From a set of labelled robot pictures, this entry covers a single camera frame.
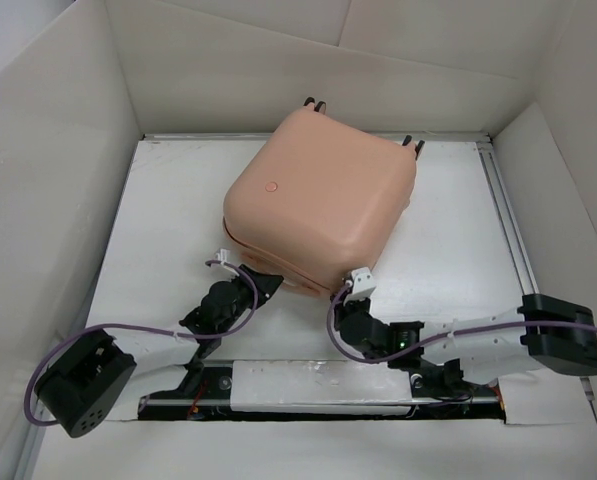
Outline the pink hard-shell suitcase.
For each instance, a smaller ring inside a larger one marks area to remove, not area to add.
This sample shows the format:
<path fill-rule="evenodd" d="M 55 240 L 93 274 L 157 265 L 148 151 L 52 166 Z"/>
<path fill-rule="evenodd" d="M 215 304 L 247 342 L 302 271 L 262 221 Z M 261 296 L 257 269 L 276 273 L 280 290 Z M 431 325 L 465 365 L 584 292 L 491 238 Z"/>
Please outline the pink hard-shell suitcase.
<path fill-rule="evenodd" d="M 319 296 L 378 262 L 414 190 L 424 143 L 334 120 L 309 97 L 227 191 L 223 229 L 245 264 Z"/>

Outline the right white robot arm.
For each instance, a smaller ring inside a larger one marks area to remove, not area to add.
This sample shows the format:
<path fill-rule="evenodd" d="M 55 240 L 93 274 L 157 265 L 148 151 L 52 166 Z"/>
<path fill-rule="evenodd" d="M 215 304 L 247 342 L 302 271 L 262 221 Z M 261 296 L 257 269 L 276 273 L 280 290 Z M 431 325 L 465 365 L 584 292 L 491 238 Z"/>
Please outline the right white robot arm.
<path fill-rule="evenodd" d="M 442 395 L 464 393 L 502 376 L 549 369 L 571 377 L 597 376 L 597 326 L 591 309 L 543 294 L 479 319 L 384 323 L 369 299 L 333 298 L 327 332 L 350 360 L 430 378 Z"/>

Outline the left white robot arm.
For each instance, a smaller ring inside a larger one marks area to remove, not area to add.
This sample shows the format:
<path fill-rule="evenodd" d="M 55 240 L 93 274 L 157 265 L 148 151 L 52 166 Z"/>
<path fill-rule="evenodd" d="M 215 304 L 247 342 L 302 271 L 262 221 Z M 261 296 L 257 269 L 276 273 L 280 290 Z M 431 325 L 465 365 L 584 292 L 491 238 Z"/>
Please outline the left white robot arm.
<path fill-rule="evenodd" d="M 214 283 L 179 329 L 103 323 L 53 347 L 26 385 L 26 420 L 42 428 L 59 425 L 70 437 L 82 437 L 107 417 L 133 378 L 168 367 L 168 387 L 179 396 L 194 394 L 203 361 L 242 330 L 284 282 L 281 275 L 244 264 L 218 259 L 205 264 L 233 276 Z"/>

